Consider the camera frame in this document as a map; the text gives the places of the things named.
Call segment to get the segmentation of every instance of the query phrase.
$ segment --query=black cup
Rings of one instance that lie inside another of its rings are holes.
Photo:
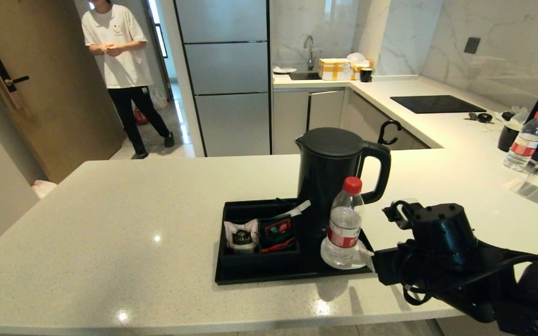
[[[520,131],[508,128],[508,126],[504,126],[502,129],[502,134],[499,135],[497,147],[505,152],[510,151],[510,147],[514,143],[514,140],[516,140],[519,132]]]
[[[372,68],[362,68],[361,69],[361,82],[369,83],[373,81],[373,69]]]

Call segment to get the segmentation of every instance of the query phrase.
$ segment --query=stainless steel refrigerator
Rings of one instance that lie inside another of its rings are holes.
[[[175,6],[205,154],[269,154],[267,0]]]

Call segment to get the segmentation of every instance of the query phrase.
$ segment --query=black pants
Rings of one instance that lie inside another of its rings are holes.
[[[145,149],[145,144],[142,142],[141,134],[136,127],[136,120],[132,111],[132,101],[141,110],[142,114],[151,121],[151,125],[155,127],[155,130],[160,136],[164,138],[169,136],[167,126],[165,126],[163,119],[153,107],[148,87],[127,87],[125,89],[107,89],[107,91],[109,91],[111,100],[113,100],[115,109],[117,109],[121,122],[124,125],[124,130],[128,134],[128,139],[132,142],[134,151],[137,154],[144,154],[147,150]]]

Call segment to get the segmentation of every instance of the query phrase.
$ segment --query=black electric kettle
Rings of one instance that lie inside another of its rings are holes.
[[[389,148],[368,142],[341,128],[315,128],[295,140],[300,149],[298,202],[310,200],[304,212],[304,232],[312,238],[323,238],[329,225],[331,203],[342,190],[348,176],[360,178],[365,157],[381,162],[376,188],[362,194],[365,204],[379,200],[389,179]]]

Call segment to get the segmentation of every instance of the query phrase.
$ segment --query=plastic water bottle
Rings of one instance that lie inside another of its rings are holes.
[[[538,111],[534,118],[523,126],[510,151],[503,160],[503,165],[521,171],[529,163],[529,160],[538,146]]]
[[[345,268],[352,262],[354,247],[361,232],[362,181],[354,176],[344,180],[342,191],[331,204],[327,237],[321,244],[321,257],[327,265]]]

